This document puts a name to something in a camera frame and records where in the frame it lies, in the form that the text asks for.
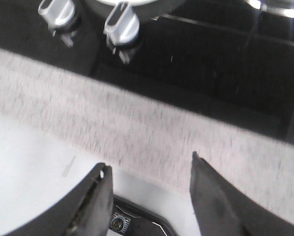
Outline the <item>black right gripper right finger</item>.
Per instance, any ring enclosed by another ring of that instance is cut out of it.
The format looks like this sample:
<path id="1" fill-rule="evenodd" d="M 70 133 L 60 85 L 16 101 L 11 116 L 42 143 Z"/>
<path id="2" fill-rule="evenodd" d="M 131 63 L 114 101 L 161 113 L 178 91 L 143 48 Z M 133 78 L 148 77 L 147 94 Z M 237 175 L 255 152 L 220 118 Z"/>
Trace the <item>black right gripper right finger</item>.
<path id="1" fill-rule="evenodd" d="M 191 201 L 203 236 L 294 236 L 294 225 L 266 210 L 192 153 Z"/>

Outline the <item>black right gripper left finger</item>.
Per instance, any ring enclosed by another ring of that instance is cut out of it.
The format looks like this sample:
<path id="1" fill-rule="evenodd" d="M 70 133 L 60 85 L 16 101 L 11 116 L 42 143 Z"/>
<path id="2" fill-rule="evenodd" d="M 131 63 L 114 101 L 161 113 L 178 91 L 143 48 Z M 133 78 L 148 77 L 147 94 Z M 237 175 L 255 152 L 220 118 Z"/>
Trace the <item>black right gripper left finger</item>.
<path id="1" fill-rule="evenodd" d="M 9 235 L 105 236 L 112 208 L 112 168 L 98 163 L 63 198 Z"/>

